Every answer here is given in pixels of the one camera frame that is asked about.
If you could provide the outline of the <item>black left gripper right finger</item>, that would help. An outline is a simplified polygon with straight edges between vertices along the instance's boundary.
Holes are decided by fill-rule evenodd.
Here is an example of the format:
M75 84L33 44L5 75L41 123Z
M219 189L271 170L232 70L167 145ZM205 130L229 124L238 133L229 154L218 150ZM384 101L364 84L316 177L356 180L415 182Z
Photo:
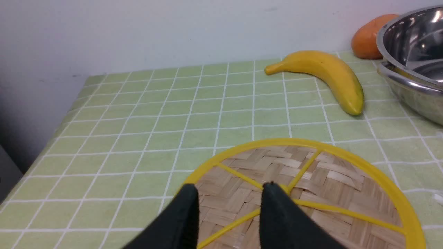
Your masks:
M260 209L262 249L344 249L274 182L263 184Z

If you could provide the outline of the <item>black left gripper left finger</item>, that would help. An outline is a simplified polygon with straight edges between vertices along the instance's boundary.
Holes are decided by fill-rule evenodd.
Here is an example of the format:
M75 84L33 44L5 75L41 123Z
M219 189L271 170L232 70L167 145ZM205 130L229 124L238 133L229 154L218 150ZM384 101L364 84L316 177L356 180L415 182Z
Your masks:
M196 249L199 226L198 191L184 184L168 206L124 249Z

